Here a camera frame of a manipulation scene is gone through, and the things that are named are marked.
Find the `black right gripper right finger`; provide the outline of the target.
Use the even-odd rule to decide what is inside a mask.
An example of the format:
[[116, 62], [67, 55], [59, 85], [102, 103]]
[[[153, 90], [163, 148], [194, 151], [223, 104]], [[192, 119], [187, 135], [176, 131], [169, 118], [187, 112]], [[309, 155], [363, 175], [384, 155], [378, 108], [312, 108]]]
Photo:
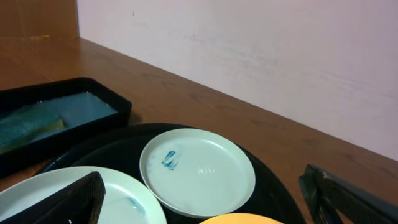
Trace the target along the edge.
[[337, 177], [308, 164], [299, 185], [316, 224], [342, 223], [342, 213], [353, 223], [397, 224], [397, 207]]

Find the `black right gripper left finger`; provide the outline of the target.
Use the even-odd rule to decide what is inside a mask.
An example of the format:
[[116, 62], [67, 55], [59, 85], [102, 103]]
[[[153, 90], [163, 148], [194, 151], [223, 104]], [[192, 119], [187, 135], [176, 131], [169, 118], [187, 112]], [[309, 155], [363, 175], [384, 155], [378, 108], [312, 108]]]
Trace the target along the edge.
[[105, 194], [101, 174], [90, 172], [1, 224], [97, 224]]

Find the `yellow plate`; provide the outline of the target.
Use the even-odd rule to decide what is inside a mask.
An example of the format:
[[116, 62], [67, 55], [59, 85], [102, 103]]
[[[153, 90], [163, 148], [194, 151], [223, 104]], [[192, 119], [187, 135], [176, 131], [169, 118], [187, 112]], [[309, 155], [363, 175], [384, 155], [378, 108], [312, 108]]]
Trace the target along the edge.
[[283, 224], [277, 220], [251, 213], [229, 213], [209, 218], [200, 224]]

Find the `green yellow sponge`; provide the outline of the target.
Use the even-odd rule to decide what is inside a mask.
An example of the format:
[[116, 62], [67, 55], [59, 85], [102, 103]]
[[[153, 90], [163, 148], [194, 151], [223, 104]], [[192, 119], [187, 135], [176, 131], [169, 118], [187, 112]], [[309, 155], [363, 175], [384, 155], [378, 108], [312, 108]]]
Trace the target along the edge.
[[36, 136], [63, 129], [61, 116], [46, 106], [24, 106], [1, 118], [1, 154], [27, 144]]

